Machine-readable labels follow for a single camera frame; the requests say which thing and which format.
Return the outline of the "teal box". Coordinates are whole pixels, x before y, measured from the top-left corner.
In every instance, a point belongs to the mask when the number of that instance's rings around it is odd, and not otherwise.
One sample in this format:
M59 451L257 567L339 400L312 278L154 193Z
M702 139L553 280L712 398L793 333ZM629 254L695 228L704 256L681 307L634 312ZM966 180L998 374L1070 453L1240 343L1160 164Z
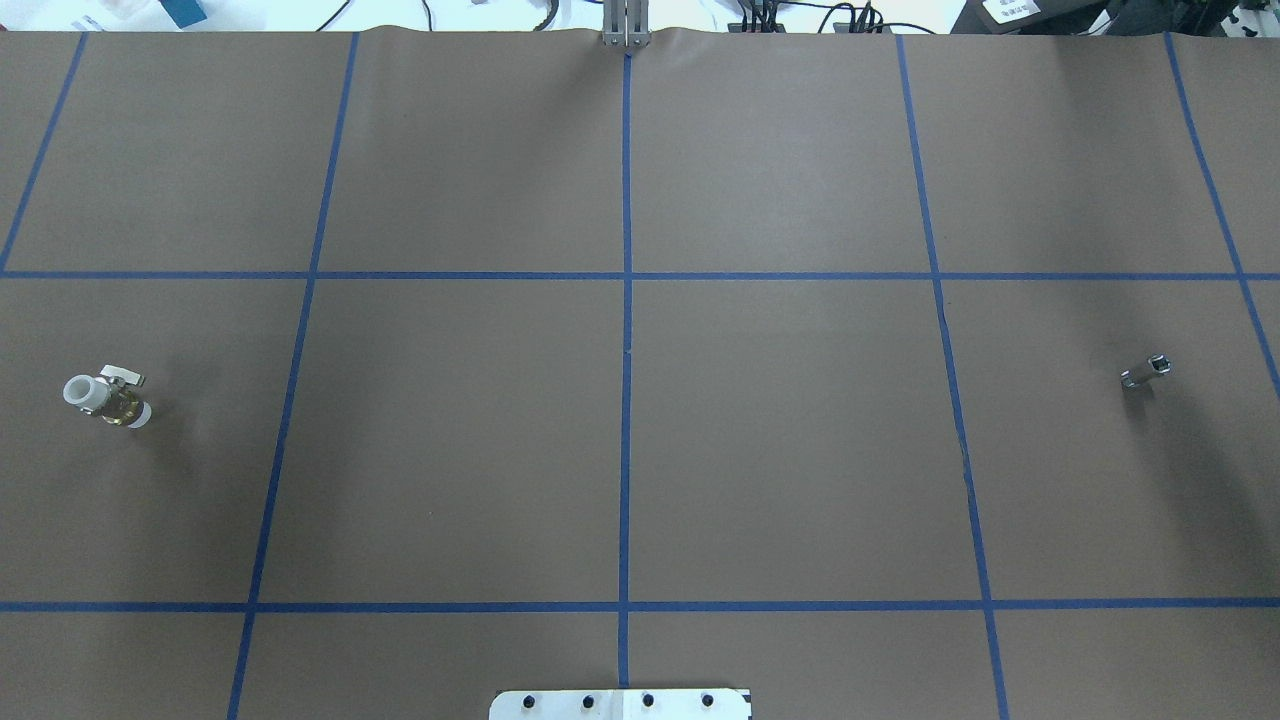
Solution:
M159 4L178 29L187 29L209 18L200 0L160 0Z

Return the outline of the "grey aluminium profile post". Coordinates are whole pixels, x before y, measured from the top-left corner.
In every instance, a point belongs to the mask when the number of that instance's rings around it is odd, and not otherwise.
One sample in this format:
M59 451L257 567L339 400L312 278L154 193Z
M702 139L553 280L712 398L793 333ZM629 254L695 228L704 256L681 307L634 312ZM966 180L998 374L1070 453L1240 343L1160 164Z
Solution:
M602 42L607 47L639 49L652 41L648 0L603 0Z

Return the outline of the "chrome threaded pipe fitting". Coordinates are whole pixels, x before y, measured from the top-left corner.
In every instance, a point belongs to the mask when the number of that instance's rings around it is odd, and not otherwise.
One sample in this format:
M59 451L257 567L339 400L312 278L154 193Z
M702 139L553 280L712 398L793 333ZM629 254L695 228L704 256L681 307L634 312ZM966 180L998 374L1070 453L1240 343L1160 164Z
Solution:
M1164 354L1155 354L1123 370L1120 383L1124 389L1137 389L1167 375L1171 370L1170 359Z

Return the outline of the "white metal base plate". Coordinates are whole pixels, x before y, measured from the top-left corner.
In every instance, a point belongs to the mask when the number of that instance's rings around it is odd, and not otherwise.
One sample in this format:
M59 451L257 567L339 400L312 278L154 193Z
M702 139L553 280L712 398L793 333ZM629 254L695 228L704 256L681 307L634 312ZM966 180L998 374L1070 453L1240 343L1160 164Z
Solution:
M506 691L489 719L753 719L749 691L648 688Z

